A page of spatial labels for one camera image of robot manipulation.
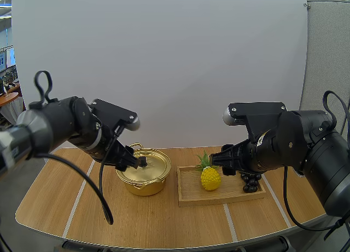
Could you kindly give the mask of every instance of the pot handle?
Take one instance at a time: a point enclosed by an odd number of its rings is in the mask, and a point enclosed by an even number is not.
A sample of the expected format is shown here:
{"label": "pot handle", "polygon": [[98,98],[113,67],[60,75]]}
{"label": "pot handle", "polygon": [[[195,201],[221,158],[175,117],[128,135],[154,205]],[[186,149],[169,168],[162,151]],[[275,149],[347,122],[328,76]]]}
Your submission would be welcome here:
{"label": "pot handle", "polygon": [[129,147],[134,147],[134,146],[140,146],[140,149],[143,149],[143,145],[141,143],[133,143],[131,145],[129,145]]}
{"label": "pot handle", "polygon": [[146,186],[151,185],[151,184],[162,184],[163,181],[159,178],[153,179],[153,180],[149,180],[146,182],[143,182],[143,184],[140,187],[137,187],[134,185],[134,187],[136,187],[137,189],[144,189]]}

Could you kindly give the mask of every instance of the pineapple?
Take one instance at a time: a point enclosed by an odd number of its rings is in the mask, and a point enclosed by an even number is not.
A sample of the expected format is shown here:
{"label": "pineapple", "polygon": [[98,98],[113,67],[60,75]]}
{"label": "pineapple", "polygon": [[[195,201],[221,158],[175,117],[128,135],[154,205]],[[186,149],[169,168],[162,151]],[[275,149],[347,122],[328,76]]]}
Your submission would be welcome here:
{"label": "pineapple", "polygon": [[197,165],[198,169],[202,171],[201,183],[205,190],[214,190],[221,184],[221,177],[215,170],[216,167],[211,167],[209,164],[209,158],[207,153],[204,151],[203,157],[197,155],[200,159],[200,165]]}

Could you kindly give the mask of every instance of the gray partition wall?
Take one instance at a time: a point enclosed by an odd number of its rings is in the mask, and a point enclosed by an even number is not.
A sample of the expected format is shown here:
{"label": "gray partition wall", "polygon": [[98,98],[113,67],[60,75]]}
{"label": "gray partition wall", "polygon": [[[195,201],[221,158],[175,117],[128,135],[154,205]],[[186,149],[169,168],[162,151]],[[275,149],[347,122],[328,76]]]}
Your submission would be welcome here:
{"label": "gray partition wall", "polygon": [[[301,110],[324,109],[326,90],[336,92],[347,104],[350,100],[350,3],[308,2],[308,43]],[[345,137],[345,114],[335,96],[329,96],[330,109]]]}

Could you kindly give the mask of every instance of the golden pot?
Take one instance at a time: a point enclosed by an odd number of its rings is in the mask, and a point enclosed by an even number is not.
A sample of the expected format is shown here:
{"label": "golden pot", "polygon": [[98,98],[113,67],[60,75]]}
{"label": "golden pot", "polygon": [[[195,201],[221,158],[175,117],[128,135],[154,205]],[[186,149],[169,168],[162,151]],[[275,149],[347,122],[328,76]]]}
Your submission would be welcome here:
{"label": "golden pot", "polygon": [[140,143],[130,147],[140,146],[133,155],[137,158],[146,157],[147,166],[128,167],[125,172],[116,170],[119,178],[124,182],[126,189],[137,196],[151,196],[164,187],[166,176],[170,172],[171,161],[167,155],[155,149],[145,149]]}

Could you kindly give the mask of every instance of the desk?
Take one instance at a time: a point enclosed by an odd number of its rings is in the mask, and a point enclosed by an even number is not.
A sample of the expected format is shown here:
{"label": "desk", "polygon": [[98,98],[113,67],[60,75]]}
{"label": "desk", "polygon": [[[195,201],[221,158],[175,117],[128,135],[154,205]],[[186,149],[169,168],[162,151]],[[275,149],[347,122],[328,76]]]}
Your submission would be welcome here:
{"label": "desk", "polygon": [[15,87],[10,88],[10,89],[7,91],[7,93],[11,93],[11,92],[16,91],[16,92],[18,92],[18,93],[19,93],[19,96],[21,96],[21,97],[22,97],[22,92],[21,92],[21,86],[20,86],[20,84],[19,84],[19,83],[16,83],[15,85],[16,85],[16,86],[15,86]]}
{"label": "desk", "polygon": [[18,96],[18,92],[6,93],[0,96],[0,107],[5,106],[6,104],[16,100]]}
{"label": "desk", "polygon": [[[129,193],[113,167],[103,172],[103,193],[114,216],[107,224],[91,187],[69,167],[49,160],[28,190],[17,212],[18,223],[63,239],[124,248],[192,248],[277,235],[294,229],[282,199],[283,170],[268,171],[262,180],[267,197],[212,206],[178,207],[177,166],[198,163],[196,154],[220,147],[160,149],[172,168],[164,189],[154,196]],[[79,149],[56,155],[75,163],[98,185],[100,164]],[[305,178],[290,169],[288,200],[299,222],[325,213]]]}

